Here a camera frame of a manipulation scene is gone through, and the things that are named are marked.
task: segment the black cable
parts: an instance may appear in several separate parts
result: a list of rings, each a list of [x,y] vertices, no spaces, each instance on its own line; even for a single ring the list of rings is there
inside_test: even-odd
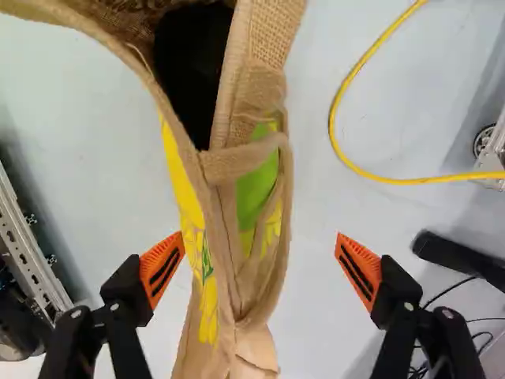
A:
[[[476,321],[505,321],[505,317],[484,317],[484,318],[474,318],[473,320],[468,320],[466,323],[469,324],[470,322],[476,322]]]
[[[452,286],[450,286],[449,288],[443,290],[442,292],[440,292],[437,296],[429,299],[423,306],[422,306],[422,309],[425,310],[426,308],[428,308],[428,306],[430,306],[431,304],[434,303],[434,301],[436,301],[437,299],[441,298],[442,296],[444,296],[446,293],[448,292],[451,292],[452,290],[454,290],[455,288],[458,288],[459,286],[465,284],[465,283],[468,283],[470,280],[474,280],[476,279],[477,277],[476,276],[471,276],[470,278],[466,278],[464,280],[461,280],[459,282],[457,282],[456,284],[453,284]]]
[[[489,338],[482,344],[482,346],[477,350],[477,355],[481,355],[482,351],[489,346],[489,344],[495,339],[494,335],[491,332],[478,332],[472,335],[472,340],[475,340],[480,336],[488,336]],[[425,377],[426,373],[429,371],[428,369],[428,361],[424,361],[417,369],[413,366],[409,368],[409,378],[408,379],[422,379]]]
[[[482,351],[489,346],[489,344],[495,339],[494,335],[491,332],[479,332],[472,336],[472,340],[476,339],[479,336],[489,336],[489,338],[482,344],[482,346],[477,350],[477,355],[481,355]]]

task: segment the yellow printed design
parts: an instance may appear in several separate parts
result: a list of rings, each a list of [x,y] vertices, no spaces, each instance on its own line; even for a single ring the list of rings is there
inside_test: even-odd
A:
[[[271,246],[273,242],[277,242],[279,240],[279,236],[281,235],[281,224],[282,201],[279,200],[275,205],[273,213],[270,215],[270,217],[267,218],[267,221],[265,222],[265,230],[263,233],[263,238],[261,239],[261,258],[263,258],[267,253],[268,247]]]
[[[200,290],[200,327],[198,340],[201,343],[215,344],[218,331],[218,291],[211,255],[205,237],[205,221],[195,190],[185,172],[178,147],[168,124],[160,115],[163,144],[174,187],[175,199],[181,214],[182,239],[189,265]]]

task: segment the floor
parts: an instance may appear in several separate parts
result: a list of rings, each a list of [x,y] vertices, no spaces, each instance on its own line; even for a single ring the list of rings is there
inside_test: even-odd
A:
[[[338,83],[409,0],[312,0],[286,65],[295,196],[290,266],[270,326],[282,378],[367,377],[381,335],[333,257],[336,231],[392,255],[427,297],[461,276],[409,249],[429,228],[505,255],[505,195],[476,183],[397,188],[359,178],[333,155],[327,110]],[[342,102],[339,137],[369,170],[415,177],[469,170],[471,142],[505,102],[505,3],[429,2],[379,51]],[[178,228],[155,106],[114,56],[73,31],[0,17],[0,143],[18,158],[79,296],[131,253]],[[140,336],[154,377],[175,357],[189,298],[182,265]],[[440,301],[468,318],[503,316],[479,281]],[[501,323],[472,330],[503,329]],[[0,363],[35,377],[40,358]],[[113,377],[101,354],[97,377]]]

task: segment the caster wheel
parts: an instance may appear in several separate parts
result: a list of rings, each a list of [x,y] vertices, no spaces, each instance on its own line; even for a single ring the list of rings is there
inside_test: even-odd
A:
[[[473,155],[477,159],[481,154],[482,150],[488,145],[489,140],[491,139],[491,135],[493,130],[495,129],[496,124],[491,124],[483,128],[479,132],[479,134],[475,137],[473,141]]]

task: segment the burlap tote bag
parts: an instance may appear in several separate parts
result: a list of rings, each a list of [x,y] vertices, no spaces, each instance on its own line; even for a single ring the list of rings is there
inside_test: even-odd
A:
[[[158,105],[194,273],[176,379],[279,372],[266,323],[282,288],[290,240],[293,170],[282,68],[305,0],[227,3],[234,15],[210,148],[197,151],[152,69],[155,26],[181,1],[0,0],[2,12],[98,40],[137,73]]]

